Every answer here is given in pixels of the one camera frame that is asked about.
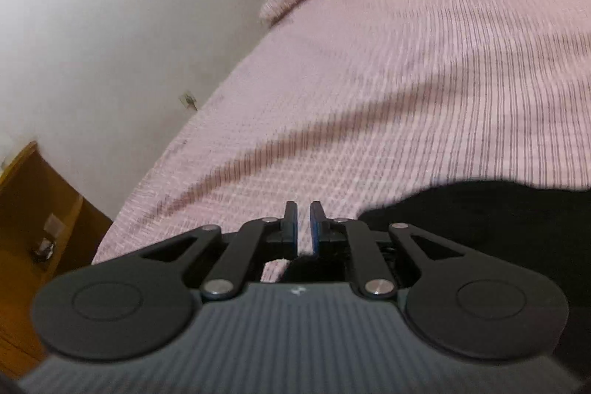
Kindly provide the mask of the black knit cardigan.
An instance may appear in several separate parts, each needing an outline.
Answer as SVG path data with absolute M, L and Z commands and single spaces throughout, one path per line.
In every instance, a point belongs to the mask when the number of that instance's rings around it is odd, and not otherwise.
M 555 282 L 569 319 L 554 357 L 590 375 L 590 191 L 540 188 L 509 180 L 464 180 L 366 207 L 374 231 L 407 223 Z

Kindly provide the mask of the pink checked bed cover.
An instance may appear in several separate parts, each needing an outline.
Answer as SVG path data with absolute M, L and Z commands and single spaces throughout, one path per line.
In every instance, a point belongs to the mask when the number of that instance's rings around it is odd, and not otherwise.
M 127 198 L 104 262 L 293 200 L 590 183 L 590 0 L 266 0 L 270 27 Z

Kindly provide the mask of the wooden nightstand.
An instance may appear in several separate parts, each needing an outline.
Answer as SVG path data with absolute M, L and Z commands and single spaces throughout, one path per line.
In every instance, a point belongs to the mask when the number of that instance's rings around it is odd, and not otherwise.
M 27 144 L 1 173 L 1 373 L 45 358 L 30 310 L 53 278 L 91 263 L 112 221 Z

